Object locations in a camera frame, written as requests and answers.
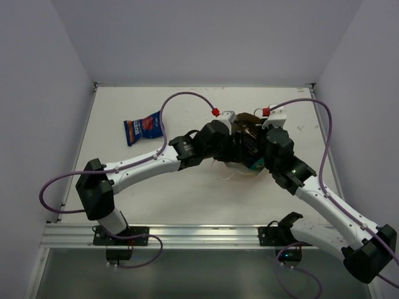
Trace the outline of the brown paper bag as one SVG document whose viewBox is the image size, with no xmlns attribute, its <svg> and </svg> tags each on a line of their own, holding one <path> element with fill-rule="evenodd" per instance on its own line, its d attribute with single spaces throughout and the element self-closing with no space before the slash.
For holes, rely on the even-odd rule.
<svg viewBox="0 0 399 299">
<path fill-rule="evenodd" d="M 264 158 L 258 149 L 257 133 L 262 126 L 261 119 L 250 113 L 239 113 L 231 125 L 232 135 L 228 138 L 220 155 L 214 162 L 224 163 L 226 174 L 214 173 L 214 178 L 228 181 L 235 176 L 255 178 L 264 169 Z"/>
</svg>

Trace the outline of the dark brown snack packet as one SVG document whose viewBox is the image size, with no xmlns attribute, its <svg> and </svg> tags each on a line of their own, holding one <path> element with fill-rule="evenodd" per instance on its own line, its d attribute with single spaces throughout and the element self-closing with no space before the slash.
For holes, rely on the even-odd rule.
<svg viewBox="0 0 399 299">
<path fill-rule="evenodd" d="M 242 144 L 250 155 L 259 154 L 257 148 L 257 134 L 260 129 L 260 120 L 238 120 L 234 122 L 236 132 L 242 133 Z"/>
</svg>

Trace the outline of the blue chip snack bag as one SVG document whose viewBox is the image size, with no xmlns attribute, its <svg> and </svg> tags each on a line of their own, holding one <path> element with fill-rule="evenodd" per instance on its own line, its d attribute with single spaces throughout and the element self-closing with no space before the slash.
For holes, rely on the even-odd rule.
<svg viewBox="0 0 399 299">
<path fill-rule="evenodd" d="M 133 146 L 140 140 L 152 140 L 165 136 L 160 123 L 160 111 L 137 119 L 123 122 L 127 146 Z"/>
</svg>

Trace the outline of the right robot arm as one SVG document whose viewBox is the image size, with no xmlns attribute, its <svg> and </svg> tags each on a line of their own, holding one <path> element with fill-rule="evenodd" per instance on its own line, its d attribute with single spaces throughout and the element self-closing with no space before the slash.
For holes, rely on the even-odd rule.
<svg viewBox="0 0 399 299">
<path fill-rule="evenodd" d="M 308 164 L 294 154 L 294 142 L 283 128 L 263 129 L 259 146 L 264 165 L 275 182 L 306 202 L 347 241 L 340 250 L 348 272 L 362 283 L 370 283 L 395 255 L 397 232 L 388 224 L 379 226 L 361 216 L 332 193 Z"/>
</svg>

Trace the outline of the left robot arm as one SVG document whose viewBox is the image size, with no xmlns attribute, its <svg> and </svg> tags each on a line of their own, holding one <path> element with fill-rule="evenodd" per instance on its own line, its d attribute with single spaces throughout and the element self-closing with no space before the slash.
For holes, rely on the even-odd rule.
<svg viewBox="0 0 399 299">
<path fill-rule="evenodd" d="M 233 139 L 232 122 L 213 120 L 194 137 L 178 136 L 148 155 L 108 164 L 90 160 L 75 185 L 88 220 L 102 225 L 113 243 L 124 244 L 130 230 L 115 207 L 116 194 L 152 177 L 198 166 L 205 159 L 236 162 Z"/>
</svg>

